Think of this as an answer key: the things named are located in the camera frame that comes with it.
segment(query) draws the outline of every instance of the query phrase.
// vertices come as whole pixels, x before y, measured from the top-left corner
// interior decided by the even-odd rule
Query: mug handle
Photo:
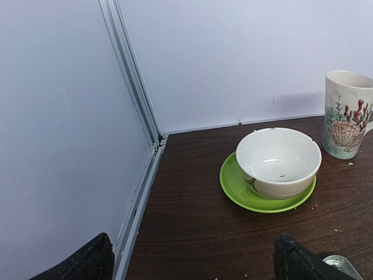
[[[365,134],[367,134],[368,132],[370,132],[371,130],[373,130],[373,121],[370,121],[368,124],[367,124],[367,127],[365,128]]]

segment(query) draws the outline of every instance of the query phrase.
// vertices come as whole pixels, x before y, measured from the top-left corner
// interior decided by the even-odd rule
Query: red coral design
[[[372,105],[370,105],[370,108],[368,110],[369,103],[367,103],[367,105],[363,108],[364,101],[359,99],[357,104],[359,106],[357,111],[351,110],[350,114],[348,113],[349,106],[346,105],[344,116],[347,118],[347,121],[349,122],[351,122],[351,117],[354,116],[352,120],[355,122],[355,125],[360,128],[360,131],[363,131],[369,122],[370,115],[372,112]]]
[[[344,116],[347,118],[347,121],[351,121],[352,111],[349,114],[349,106],[348,105],[346,105],[346,109],[344,111]]]

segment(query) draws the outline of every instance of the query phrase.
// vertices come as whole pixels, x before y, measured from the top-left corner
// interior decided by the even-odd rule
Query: seashell design
[[[329,127],[329,132],[337,146],[358,146],[360,129],[349,121],[334,121]]]

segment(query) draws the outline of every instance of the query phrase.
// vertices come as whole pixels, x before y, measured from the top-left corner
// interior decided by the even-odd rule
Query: bowl rim
[[[258,176],[254,176],[251,172],[247,172],[244,168],[242,168],[243,164],[242,162],[240,163],[240,159],[239,159],[239,153],[238,153],[238,148],[241,146],[241,144],[250,136],[252,136],[253,134],[257,134],[259,132],[263,132],[263,131],[271,131],[271,130],[288,130],[288,131],[292,131],[292,132],[296,132],[298,134],[300,134],[302,137],[306,137],[308,138],[309,140],[312,141],[312,143],[315,145],[315,147],[317,148],[316,150],[318,151],[318,155],[319,155],[319,161],[318,161],[318,164],[316,166],[316,168],[314,168],[314,170],[312,172],[310,172],[309,175],[303,177],[303,178],[300,178],[298,180],[293,180],[293,181],[287,181],[287,182],[275,182],[275,181],[267,181],[267,180],[262,180],[261,178],[258,178]],[[247,175],[249,175],[250,177],[252,178],[255,178],[256,180],[259,180],[263,183],[268,183],[268,184],[277,184],[277,185],[281,185],[281,186],[284,186],[284,185],[290,185],[290,184],[297,184],[297,183],[300,183],[302,181],[305,181],[307,179],[310,179],[311,177],[315,177],[317,171],[320,169],[320,166],[321,166],[321,162],[322,162],[322,154],[321,154],[321,150],[320,150],[320,147],[319,145],[317,145],[317,143],[311,138],[309,137],[307,134],[303,133],[303,132],[300,132],[298,130],[293,130],[291,128],[286,128],[286,127],[273,127],[273,128],[262,128],[262,129],[259,129],[259,130],[256,130],[256,131],[253,131],[251,133],[249,133],[248,135],[246,135],[245,137],[243,137],[242,140],[240,140],[240,142],[238,143],[237,145],[237,148],[235,150],[235,155],[236,155],[236,160],[237,160],[237,163],[239,165],[239,167],[242,169],[242,171],[244,171]]]

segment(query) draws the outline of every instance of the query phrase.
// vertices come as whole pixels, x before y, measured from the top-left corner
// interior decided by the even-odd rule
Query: metal frame
[[[115,55],[149,145],[160,145],[161,133],[150,106],[117,0],[99,0]]]
[[[150,106],[139,67],[129,42],[119,3],[117,0],[99,0],[99,2],[119,67],[125,79],[132,103],[135,106],[140,125],[151,147],[142,177],[131,200],[131,205],[126,213],[117,241],[113,246],[115,254],[113,279],[121,280],[125,278],[127,273],[141,219],[167,138],[162,138],[154,112]]]
[[[157,153],[154,154],[152,161],[149,164],[148,170],[145,170],[144,180],[142,181],[141,186],[139,186],[136,198],[133,200],[133,206],[131,205],[130,211],[128,211],[126,216],[124,227],[122,228],[125,230],[120,234],[122,237],[118,239],[118,244],[116,244],[114,249],[114,252],[116,253],[113,276],[114,280],[125,279],[147,199],[157,173],[164,147],[165,145],[159,147]]]

